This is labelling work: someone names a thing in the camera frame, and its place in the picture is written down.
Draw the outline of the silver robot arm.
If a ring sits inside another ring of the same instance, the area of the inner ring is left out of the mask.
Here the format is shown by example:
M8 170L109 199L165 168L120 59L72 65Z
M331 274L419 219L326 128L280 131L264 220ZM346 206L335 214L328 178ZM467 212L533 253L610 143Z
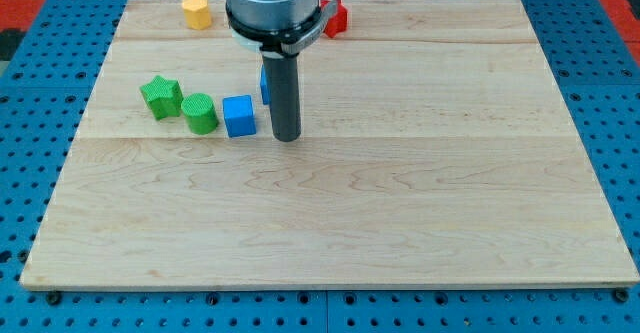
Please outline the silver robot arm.
M271 59L290 58L311 46L338 12L320 0L225 0L232 36Z

